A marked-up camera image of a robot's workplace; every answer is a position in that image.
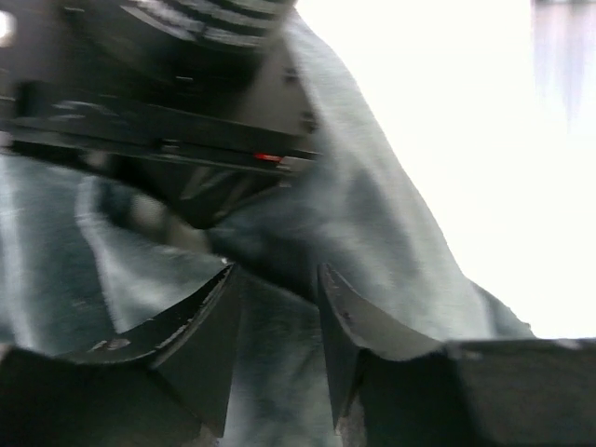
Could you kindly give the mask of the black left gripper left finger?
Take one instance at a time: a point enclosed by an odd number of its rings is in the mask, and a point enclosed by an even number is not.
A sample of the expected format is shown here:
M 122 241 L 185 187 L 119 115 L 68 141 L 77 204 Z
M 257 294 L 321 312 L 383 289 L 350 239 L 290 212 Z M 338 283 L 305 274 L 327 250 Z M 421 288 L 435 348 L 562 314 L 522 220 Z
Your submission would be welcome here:
M 215 445 L 226 422 L 241 283 L 228 265 L 132 330 L 67 354 L 2 345 L 2 444 Z

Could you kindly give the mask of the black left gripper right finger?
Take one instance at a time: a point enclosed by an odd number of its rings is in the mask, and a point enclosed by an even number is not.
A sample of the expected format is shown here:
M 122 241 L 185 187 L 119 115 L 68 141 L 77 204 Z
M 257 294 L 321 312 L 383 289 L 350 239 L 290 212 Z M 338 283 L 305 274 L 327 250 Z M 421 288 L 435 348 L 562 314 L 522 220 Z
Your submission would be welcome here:
M 442 342 L 328 265 L 318 309 L 334 428 L 346 446 L 591 446 L 591 339 Z

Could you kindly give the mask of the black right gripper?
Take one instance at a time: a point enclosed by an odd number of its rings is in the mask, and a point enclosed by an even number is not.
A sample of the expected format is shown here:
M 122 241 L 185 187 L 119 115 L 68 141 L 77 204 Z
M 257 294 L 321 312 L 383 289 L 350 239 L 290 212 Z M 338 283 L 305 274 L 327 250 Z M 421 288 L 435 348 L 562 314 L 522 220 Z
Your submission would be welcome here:
M 136 187 L 196 228 L 308 169 L 292 1 L 5 1 L 1 141 Z

